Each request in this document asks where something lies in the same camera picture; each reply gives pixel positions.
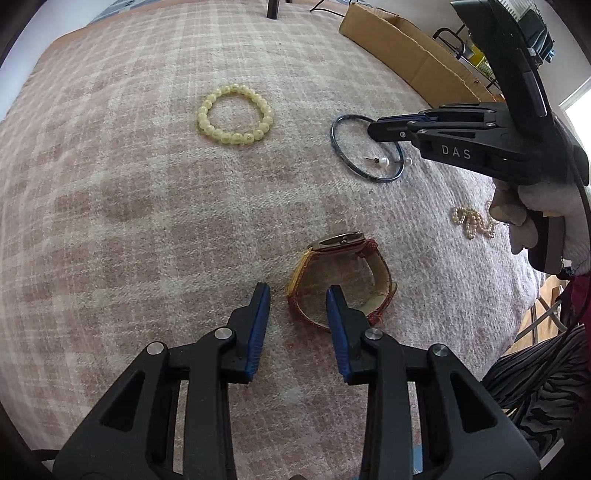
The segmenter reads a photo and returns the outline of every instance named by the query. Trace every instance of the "beaded bracelet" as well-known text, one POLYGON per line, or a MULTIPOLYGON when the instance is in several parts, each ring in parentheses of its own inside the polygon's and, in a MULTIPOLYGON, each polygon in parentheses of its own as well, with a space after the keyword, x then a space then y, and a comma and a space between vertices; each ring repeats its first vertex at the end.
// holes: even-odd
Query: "beaded bracelet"
POLYGON ((213 93, 210 93, 207 98, 203 101, 202 105, 197 110, 197 122, 199 128, 203 130, 208 137, 212 137, 214 140, 222 142, 224 144, 241 145, 251 144, 255 140, 261 140, 265 134, 271 128, 273 124, 273 110, 269 106, 269 103, 253 89, 246 85, 238 85, 233 83, 232 85, 224 85, 220 88, 216 88, 213 93), (213 106, 218 98, 222 95, 228 95, 230 93, 240 93, 246 98, 250 99, 257 107, 261 110, 263 115, 262 120, 252 132, 241 134, 238 132, 225 132, 221 128, 214 127, 207 118, 207 112, 213 106))

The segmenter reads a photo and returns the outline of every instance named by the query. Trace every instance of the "pearl necklace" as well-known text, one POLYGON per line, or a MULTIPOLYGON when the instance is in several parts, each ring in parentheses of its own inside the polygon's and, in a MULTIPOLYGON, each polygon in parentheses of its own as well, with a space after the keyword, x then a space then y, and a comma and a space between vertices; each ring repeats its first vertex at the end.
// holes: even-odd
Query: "pearl necklace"
MULTIPOLYGON (((486 202, 486 211, 491 207, 490 202, 486 202)), ((485 226, 484 218, 474 208, 454 207, 452 208, 452 223, 455 225, 463 224, 464 235, 469 240, 473 240, 477 233, 484 235, 489 239, 495 237, 495 227, 499 224, 491 219, 485 226)))

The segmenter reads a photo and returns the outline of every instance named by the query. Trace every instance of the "hand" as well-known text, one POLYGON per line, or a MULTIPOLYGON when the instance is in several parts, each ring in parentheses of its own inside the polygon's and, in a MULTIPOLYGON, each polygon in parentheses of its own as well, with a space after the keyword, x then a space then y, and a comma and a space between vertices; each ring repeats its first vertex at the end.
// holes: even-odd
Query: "hand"
MULTIPOLYGON (((572 262, 576 275, 589 272, 589 230, 579 191, 575 185, 537 183, 530 186, 512 186, 495 180, 495 196, 491 203, 491 216, 509 224, 511 251, 517 255, 524 248, 533 248, 538 232, 527 210, 545 215, 563 216, 566 224, 563 257, 572 262)), ((586 189, 587 198, 591 189, 586 189)))

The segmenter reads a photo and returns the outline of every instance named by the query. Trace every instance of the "pearl earring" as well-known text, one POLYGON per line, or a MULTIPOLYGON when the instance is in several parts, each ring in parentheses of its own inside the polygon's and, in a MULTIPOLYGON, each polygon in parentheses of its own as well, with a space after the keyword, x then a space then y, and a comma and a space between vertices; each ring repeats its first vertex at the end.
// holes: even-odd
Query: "pearl earring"
POLYGON ((381 157, 381 158, 368 158, 365 157, 365 160, 371 160, 379 165, 381 168, 387 168, 390 165, 390 159, 388 157, 381 157))

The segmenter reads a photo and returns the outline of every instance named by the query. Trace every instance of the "watch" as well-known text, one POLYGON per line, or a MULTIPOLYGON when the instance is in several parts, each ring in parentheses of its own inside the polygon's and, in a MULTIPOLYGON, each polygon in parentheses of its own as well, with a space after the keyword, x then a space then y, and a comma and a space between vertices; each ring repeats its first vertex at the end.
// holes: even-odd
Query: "watch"
POLYGON ((300 284, 304 273, 315 258, 347 253, 355 253, 361 258, 364 258, 374 275, 374 294, 359 308, 368 318, 371 325, 375 325, 381 321, 384 310, 390 304, 398 288, 396 282, 392 281, 390 270, 378 251, 378 243, 373 238, 365 238, 361 232, 347 232, 340 235, 327 236, 316 242, 312 242, 304 252, 300 263, 298 263, 291 277, 290 284, 287 287, 287 301, 290 309, 297 316, 327 332, 330 331, 328 325, 311 319, 302 311, 298 302, 300 284))

